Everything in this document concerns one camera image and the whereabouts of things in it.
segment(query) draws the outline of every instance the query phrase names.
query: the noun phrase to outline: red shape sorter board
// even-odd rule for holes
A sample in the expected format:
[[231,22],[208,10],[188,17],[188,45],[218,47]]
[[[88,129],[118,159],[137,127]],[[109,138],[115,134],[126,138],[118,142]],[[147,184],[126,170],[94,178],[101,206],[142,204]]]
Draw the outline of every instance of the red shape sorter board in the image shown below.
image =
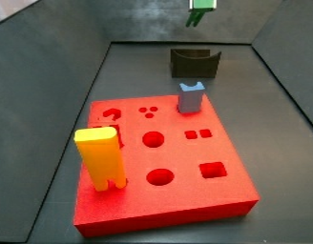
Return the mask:
[[84,237],[245,215],[259,201],[206,95],[201,112],[181,114],[177,104],[177,95],[91,103],[90,128],[118,127],[127,186],[97,192],[83,165],[74,225]]

